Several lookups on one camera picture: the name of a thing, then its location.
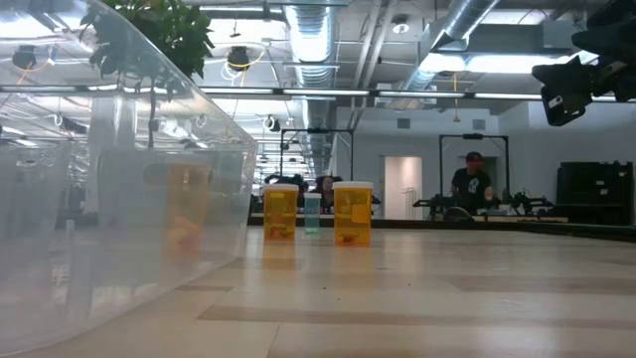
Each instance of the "potted plant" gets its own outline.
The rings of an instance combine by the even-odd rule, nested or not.
[[[193,74],[203,77],[205,58],[211,57],[214,48],[208,38],[212,30],[210,19],[201,13],[199,6],[188,7],[182,0],[103,0],[109,7],[125,17],[152,42],[187,77]],[[133,37],[121,27],[121,20],[98,6],[90,6],[81,19],[84,25],[82,39],[89,26],[94,28],[98,47],[90,57],[90,63],[100,69],[101,76],[117,73],[117,82],[126,77],[137,80],[135,90],[141,92],[145,79],[150,80],[150,115],[148,120],[148,148],[154,146],[153,132],[158,130],[155,121],[157,93],[155,88],[167,91],[168,100],[184,84],[162,66],[153,53],[132,49]]]

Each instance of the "silver duct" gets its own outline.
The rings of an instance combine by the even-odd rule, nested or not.
[[[499,3],[499,0],[453,0],[448,6],[448,14],[443,19],[444,25],[434,39],[426,44],[426,54],[431,50],[453,41],[466,39],[486,18],[486,15]],[[401,90],[426,90],[437,73],[415,69],[403,82]]]
[[[289,23],[289,37],[294,61],[325,63],[332,60],[334,44],[335,9],[327,6],[285,6]],[[309,89],[327,89],[334,84],[334,69],[296,67],[298,85]],[[331,128],[330,102],[303,100],[303,121],[306,128]],[[320,175],[329,163],[331,150],[327,148],[325,135],[308,135],[308,146],[316,175]]]

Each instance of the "door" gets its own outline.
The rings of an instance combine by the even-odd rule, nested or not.
[[[381,185],[385,219],[422,220],[421,209],[412,207],[422,194],[421,157],[383,158],[384,184]]]

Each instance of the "person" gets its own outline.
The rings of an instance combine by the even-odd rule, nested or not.
[[[488,174],[481,170],[483,157],[478,152],[466,155],[466,167],[455,172],[451,192],[460,199],[459,206],[472,215],[493,200],[494,191]]]
[[[333,190],[334,178],[330,175],[325,175],[316,178],[316,189],[312,190],[312,193],[318,193],[322,196],[320,200],[320,206],[323,208],[331,208],[334,206],[334,190]]]

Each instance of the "white wall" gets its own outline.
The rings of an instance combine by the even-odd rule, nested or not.
[[[348,108],[338,108],[338,121],[349,119]],[[439,193],[439,134],[474,133],[472,119],[486,119],[483,134],[499,132],[499,118],[488,114],[486,109],[461,109],[460,122],[454,122],[454,110],[439,113],[437,110],[407,110],[370,108],[365,111],[354,138],[354,179],[374,183],[374,192],[379,194],[380,156],[417,156],[422,158],[422,197],[429,198]],[[411,129],[397,129],[396,119],[411,118]],[[333,173],[350,178],[349,153],[342,139],[337,140]],[[500,157],[503,152],[490,140],[444,139],[444,192],[450,191],[450,181],[458,169],[457,158],[470,151],[479,151],[484,156]]]
[[[338,107],[336,115],[339,127],[345,128],[350,118],[350,109]],[[390,108],[366,108],[363,112],[356,134],[364,135],[398,135],[419,137],[423,135],[448,133],[473,133],[473,119],[486,120],[483,134],[497,134],[499,120],[490,115],[488,109],[460,109],[460,122],[455,122],[455,111],[448,109],[440,113],[437,109],[396,111]],[[410,129],[398,129],[398,118],[409,118]]]
[[[457,167],[456,158],[477,150],[484,156],[497,157],[501,151],[490,141],[448,139],[444,150],[444,192],[450,191],[450,181]],[[436,136],[404,138],[399,136],[355,136],[354,179],[374,183],[374,192],[381,192],[380,156],[420,156],[422,158],[422,197],[439,193],[439,156]],[[349,180],[349,159],[346,154],[336,155],[334,173]]]
[[[500,116],[511,136],[512,192],[557,196],[557,169],[566,161],[636,161],[636,105],[595,103],[563,127],[551,127],[541,103],[523,103]]]

